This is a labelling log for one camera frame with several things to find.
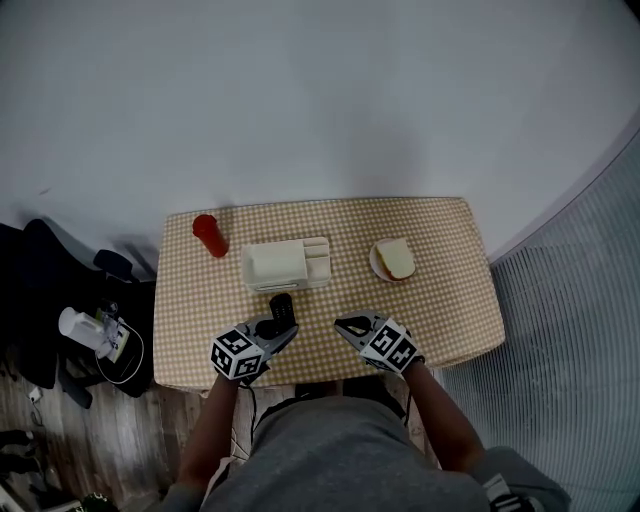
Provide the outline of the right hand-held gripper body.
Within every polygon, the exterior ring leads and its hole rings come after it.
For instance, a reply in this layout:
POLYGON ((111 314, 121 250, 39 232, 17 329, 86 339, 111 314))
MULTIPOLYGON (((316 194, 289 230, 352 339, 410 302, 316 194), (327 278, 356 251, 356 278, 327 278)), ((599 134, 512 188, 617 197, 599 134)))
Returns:
POLYGON ((407 329, 388 318, 374 330, 359 356, 376 369, 401 375, 420 353, 407 329))

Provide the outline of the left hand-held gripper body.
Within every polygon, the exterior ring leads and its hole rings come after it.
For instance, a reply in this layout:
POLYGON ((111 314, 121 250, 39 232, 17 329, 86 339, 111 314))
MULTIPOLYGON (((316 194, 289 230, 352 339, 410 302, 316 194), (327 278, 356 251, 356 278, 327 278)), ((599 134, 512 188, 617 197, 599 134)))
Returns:
POLYGON ((252 384, 269 369, 272 357, 269 341, 260 336, 258 322, 227 326, 212 338, 210 361, 229 381, 252 384))

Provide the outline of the small black object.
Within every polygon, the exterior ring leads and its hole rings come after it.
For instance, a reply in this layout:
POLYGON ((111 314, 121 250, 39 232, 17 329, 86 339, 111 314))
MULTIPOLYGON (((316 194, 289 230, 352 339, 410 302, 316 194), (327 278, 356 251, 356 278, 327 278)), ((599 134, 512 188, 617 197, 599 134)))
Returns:
POLYGON ((287 330, 296 325, 292 297, 288 293, 281 293, 274 296, 269 306, 273 320, 280 329, 287 330))

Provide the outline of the white compartment tray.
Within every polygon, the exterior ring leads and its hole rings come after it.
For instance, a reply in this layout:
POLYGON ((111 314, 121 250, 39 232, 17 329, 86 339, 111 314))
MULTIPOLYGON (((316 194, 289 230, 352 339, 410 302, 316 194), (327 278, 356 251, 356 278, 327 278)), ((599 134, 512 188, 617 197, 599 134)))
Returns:
POLYGON ((255 293, 324 287, 332 276, 329 240, 311 237, 244 245, 241 275, 255 293))

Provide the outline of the person's left forearm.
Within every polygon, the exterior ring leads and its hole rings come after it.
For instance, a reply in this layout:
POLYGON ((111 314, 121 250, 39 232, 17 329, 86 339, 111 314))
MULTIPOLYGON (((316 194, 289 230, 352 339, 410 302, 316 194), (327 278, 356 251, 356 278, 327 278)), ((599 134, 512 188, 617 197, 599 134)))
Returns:
POLYGON ((231 452, 239 383, 218 376, 185 445, 177 482, 204 491, 231 452))

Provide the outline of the person's right forearm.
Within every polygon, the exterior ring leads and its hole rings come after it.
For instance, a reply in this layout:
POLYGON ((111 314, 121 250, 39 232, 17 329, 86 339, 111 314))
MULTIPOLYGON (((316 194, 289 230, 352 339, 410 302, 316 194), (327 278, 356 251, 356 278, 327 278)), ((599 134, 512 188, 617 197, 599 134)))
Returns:
POLYGON ((402 375, 442 469, 469 473, 485 454, 472 424, 420 359, 412 361, 402 375))

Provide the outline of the yellow checkered tablecloth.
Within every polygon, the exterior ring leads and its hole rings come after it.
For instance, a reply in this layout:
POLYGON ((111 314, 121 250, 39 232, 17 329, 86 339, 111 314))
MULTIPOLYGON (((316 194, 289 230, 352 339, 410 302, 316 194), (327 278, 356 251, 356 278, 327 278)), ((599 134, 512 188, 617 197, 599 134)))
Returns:
POLYGON ((213 336, 268 311, 268 296, 241 279, 241 250, 253 243, 326 237, 332 274, 325 287, 293 293, 299 333, 271 360, 261 387, 370 374, 333 326, 359 309, 406 326, 431 367, 470 360, 505 339, 481 236, 462 199, 276 203, 217 209, 214 217, 229 244, 221 259, 193 235, 193 213, 164 224, 153 333, 161 385, 207 391, 216 377, 213 336))

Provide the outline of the red bottle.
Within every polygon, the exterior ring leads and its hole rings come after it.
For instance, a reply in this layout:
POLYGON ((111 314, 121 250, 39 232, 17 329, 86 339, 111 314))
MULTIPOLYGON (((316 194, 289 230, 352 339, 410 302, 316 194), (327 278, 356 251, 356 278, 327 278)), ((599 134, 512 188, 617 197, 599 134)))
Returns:
POLYGON ((229 244, 222 235, 216 218, 212 215, 198 215, 193 220, 192 232, 213 257, 223 258, 227 254, 229 244))

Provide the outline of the person's grey sweatshirt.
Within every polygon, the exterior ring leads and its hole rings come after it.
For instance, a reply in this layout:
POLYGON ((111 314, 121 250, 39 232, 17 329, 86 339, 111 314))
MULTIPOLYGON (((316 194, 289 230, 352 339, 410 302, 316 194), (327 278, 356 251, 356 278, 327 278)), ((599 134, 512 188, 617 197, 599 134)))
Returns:
POLYGON ((382 404, 330 396, 263 419, 252 454, 209 494, 174 484, 159 512, 568 512, 560 485, 508 447, 436 468, 382 404))

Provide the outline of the white electric kettle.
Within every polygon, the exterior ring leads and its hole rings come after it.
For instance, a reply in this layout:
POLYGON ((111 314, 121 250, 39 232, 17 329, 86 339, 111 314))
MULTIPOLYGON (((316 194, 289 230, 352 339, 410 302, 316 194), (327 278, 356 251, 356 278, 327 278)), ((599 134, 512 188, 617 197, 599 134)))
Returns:
POLYGON ((118 357, 119 324, 109 316, 101 321, 67 307, 60 313, 58 329, 61 335, 93 350, 98 359, 115 361, 118 357))

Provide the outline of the ribbed glass partition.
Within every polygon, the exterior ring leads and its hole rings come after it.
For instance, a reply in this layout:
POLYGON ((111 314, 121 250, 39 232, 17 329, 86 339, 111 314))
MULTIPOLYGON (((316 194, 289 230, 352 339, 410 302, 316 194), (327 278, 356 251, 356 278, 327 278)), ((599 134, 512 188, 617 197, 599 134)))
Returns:
POLYGON ((506 340, 444 388, 574 512, 640 512, 640 129, 491 273, 506 340))

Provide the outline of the green plant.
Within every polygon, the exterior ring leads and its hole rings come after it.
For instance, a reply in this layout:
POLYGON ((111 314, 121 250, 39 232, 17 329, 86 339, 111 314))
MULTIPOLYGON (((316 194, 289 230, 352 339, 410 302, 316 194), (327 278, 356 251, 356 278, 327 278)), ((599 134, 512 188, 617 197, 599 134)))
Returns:
POLYGON ((119 512, 119 509, 105 494, 91 493, 81 500, 74 512, 119 512))

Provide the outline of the black office chair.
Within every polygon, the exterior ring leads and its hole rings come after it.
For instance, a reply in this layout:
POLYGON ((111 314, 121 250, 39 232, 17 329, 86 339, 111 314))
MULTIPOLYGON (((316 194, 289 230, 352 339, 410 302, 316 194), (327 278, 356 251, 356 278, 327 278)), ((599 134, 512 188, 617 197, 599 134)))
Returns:
POLYGON ((83 408, 92 404, 90 387, 103 382, 133 398, 145 393, 153 379, 156 284, 138 280, 132 269, 110 250, 86 266, 41 219, 23 229, 0 223, 0 375, 44 389, 60 385, 83 408), (124 320, 131 334, 115 363, 60 334, 67 307, 124 320))

